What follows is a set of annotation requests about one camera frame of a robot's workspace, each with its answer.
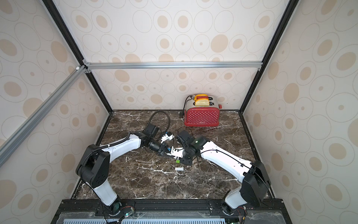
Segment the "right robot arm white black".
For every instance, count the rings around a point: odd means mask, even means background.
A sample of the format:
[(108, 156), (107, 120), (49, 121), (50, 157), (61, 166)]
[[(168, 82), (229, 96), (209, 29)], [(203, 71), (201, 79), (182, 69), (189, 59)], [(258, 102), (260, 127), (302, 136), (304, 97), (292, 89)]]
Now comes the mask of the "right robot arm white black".
[(204, 136), (194, 138), (187, 131), (180, 132), (177, 141), (183, 147), (180, 162), (191, 165), (195, 158), (211, 161), (233, 175), (241, 186), (229, 191), (222, 200), (221, 208), (232, 215), (238, 207), (247, 203), (260, 207), (269, 192), (271, 181), (261, 161), (248, 161), (239, 158), (217, 146)]

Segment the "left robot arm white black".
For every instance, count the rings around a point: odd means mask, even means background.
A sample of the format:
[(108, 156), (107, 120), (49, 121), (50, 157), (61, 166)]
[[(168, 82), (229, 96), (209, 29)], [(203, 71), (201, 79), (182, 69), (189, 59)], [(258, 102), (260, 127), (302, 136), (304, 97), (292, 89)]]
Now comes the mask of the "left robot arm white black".
[(144, 130), (129, 132), (121, 140), (101, 146), (92, 144), (86, 148), (76, 168), (76, 174), (95, 192), (109, 215), (119, 214), (122, 206), (117, 193), (108, 181), (110, 163), (141, 147), (147, 147), (159, 155), (167, 155), (170, 147), (165, 141), (172, 140), (173, 134), (166, 132), (159, 139), (155, 139), (158, 130), (157, 126), (150, 123)]

